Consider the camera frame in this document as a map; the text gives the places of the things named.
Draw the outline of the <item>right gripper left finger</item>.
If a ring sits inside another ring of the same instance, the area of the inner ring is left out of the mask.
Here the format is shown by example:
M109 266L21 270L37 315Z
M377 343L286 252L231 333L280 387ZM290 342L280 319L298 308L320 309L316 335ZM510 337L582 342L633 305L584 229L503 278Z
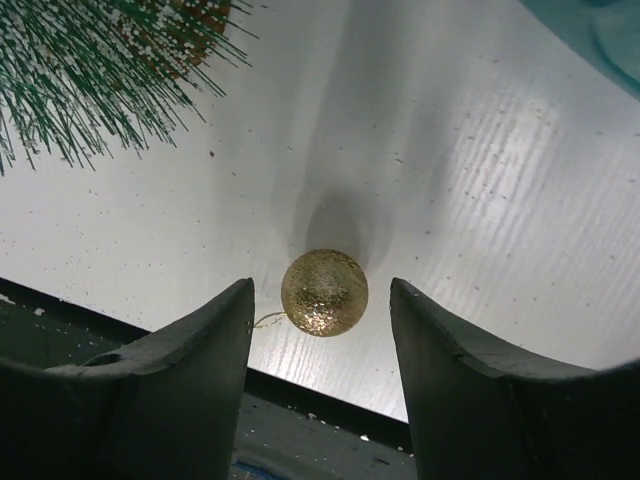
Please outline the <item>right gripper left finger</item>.
M151 333L3 295L2 477L227 478L254 312L250 279Z

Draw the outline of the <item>small frosted christmas tree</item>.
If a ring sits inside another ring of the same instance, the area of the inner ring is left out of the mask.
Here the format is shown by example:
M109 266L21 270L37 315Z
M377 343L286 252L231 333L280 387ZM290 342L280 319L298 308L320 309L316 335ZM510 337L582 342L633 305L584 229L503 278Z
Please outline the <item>small frosted christmas tree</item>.
M212 59L241 66L229 31L249 1L5 1L1 165L57 153L87 166L109 139L171 143L192 91L222 96Z

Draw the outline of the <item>blue plastic tub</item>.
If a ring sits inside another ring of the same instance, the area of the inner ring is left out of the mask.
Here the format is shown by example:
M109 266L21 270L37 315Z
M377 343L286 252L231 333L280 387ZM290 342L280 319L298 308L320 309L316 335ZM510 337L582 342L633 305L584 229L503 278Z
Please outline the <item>blue plastic tub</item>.
M523 0L554 35L639 98L639 0Z

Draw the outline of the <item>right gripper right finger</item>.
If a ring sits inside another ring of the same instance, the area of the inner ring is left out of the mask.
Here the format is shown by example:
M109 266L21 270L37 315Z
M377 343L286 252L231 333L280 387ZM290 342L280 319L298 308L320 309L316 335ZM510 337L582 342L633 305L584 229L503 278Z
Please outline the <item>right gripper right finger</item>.
M402 279L390 316L422 479L635 479L639 364L596 371L533 353Z

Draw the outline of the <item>small gold glitter bauble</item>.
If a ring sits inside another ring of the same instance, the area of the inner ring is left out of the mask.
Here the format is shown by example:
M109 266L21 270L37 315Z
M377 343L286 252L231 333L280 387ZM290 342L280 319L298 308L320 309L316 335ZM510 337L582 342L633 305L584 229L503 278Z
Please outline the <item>small gold glitter bauble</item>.
M369 285L364 270L351 256L335 249L315 249L287 268L280 299L282 309L255 320L256 329L287 318L305 334L335 337L364 316Z

